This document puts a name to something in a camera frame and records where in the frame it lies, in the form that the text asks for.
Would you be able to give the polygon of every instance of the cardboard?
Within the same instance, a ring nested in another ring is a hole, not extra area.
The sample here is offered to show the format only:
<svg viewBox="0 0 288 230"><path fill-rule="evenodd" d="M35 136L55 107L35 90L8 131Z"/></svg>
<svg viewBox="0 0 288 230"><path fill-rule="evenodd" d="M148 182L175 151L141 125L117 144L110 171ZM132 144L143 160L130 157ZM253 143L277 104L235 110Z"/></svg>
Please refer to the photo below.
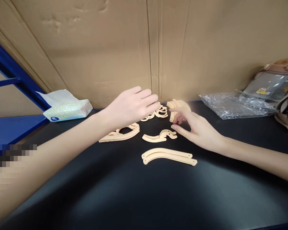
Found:
<svg viewBox="0 0 288 230"><path fill-rule="evenodd" d="M288 58L288 0L4 0L0 43L47 93L96 109L136 85L197 100Z"/></svg>

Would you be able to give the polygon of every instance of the wrist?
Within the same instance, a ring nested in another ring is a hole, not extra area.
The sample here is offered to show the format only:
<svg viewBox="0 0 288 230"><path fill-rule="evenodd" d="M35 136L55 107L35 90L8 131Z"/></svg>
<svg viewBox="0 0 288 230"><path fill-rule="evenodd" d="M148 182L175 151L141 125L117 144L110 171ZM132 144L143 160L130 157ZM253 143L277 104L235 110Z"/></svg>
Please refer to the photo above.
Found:
<svg viewBox="0 0 288 230"><path fill-rule="evenodd" d="M110 132L117 129L115 117L113 114L108 112L106 108L96 113L95 115L97 116L98 122L103 128L109 130Z"/></svg>
<svg viewBox="0 0 288 230"><path fill-rule="evenodd" d="M235 159L236 153L233 148L235 146L235 142L236 140L234 139L222 136L221 145L217 153Z"/></svg>

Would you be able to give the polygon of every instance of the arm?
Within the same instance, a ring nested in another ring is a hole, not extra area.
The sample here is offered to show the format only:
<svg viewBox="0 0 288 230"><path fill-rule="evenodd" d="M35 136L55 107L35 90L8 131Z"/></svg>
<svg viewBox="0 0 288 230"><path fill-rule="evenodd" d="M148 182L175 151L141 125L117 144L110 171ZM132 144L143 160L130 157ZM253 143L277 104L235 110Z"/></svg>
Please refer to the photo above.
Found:
<svg viewBox="0 0 288 230"><path fill-rule="evenodd" d="M205 118L196 113L184 111L182 108L173 108L170 111L179 112L174 118L172 128L196 145L244 161L288 181L288 154L224 137ZM190 132L179 126L183 120L188 121Z"/></svg>
<svg viewBox="0 0 288 230"><path fill-rule="evenodd" d="M0 195L0 220L25 202L83 150L111 131L126 127L160 107L157 95L135 87L122 92L107 108L38 146L30 163Z"/></svg>

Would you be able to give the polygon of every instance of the blue shelf frame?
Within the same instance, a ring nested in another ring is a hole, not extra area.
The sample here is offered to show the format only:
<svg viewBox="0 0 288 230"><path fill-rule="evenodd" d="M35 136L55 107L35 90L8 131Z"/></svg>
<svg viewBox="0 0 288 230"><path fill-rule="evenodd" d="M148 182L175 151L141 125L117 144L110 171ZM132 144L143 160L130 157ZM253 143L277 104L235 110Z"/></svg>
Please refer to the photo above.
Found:
<svg viewBox="0 0 288 230"><path fill-rule="evenodd" d="M17 64L17 62L0 45L0 73L6 80L0 81L0 87L14 85L41 110L50 108L47 102L37 92L44 91L32 80L32 78Z"/></svg>

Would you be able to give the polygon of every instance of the finger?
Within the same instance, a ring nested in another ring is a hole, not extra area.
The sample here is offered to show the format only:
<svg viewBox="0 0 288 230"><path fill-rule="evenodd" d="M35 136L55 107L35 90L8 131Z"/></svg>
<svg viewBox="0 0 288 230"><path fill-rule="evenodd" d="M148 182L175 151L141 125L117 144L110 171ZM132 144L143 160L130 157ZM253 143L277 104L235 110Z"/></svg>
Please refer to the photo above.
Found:
<svg viewBox="0 0 288 230"><path fill-rule="evenodd" d="M183 117L179 118L179 122L178 122L178 124L181 125L182 122L183 122Z"/></svg>
<svg viewBox="0 0 288 230"><path fill-rule="evenodd" d="M178 119L180 120L180 118L183 118L183 114L179 112L175 115L173 123L176 124Z"/></svg>
<svg viewBox="0 0 288 230"><path fill-rule="evenodd" d="M142 90L142 88L141 88L140 86L136 86L136 87L133 87L133 88L128 89L128 90L126 90L126 91L127 91L127 92L130 92L130 93L136 94L136 93L140 92L141 90Z"/></svg>
<svg viewBox="0 0 288 230"><path fill-rule="evenodd" d="M155 103L156 101L158 101L158 95L157 94L153 94L153 95L149 95L148 97L145 97L141 100L141 102L145 105L145 106L149 106L152 103Z"/></svg>
<svg viewBox="0 0 288 230"><path fill-rule="evenodd" d="M151 114L152 112L156 111L160 108L160 102L155 102L146 107L146 114Z"/></svg>
<svg viewBox="0 0 288 230"><path fill-rule="evenodd" d="M180 135L184 136L185 138L187 138L187 139L191 138L192 133L185 130L184 128L182 128L178 125L172 125L171 128L174 129Z"/></svg>
<svg viewBox="0 0 288 230"><path fill-rule="evenodd" d="M145 90L137 93L137 96L139 96L139 98L141 98L141 99L148 97L149 95L151 95L150 89L145 89Z"/></svg>
<svg viewBox="0 0 288 230"><path fill-rule="evenodd" d="M192 113L189 112L188 110L186 110L185 108L172 108L172 109L170 109L170 111L171 112L179 112L179 113L181 113L187 120L190 120L191 118L194 117L192 115Z"/></svg>

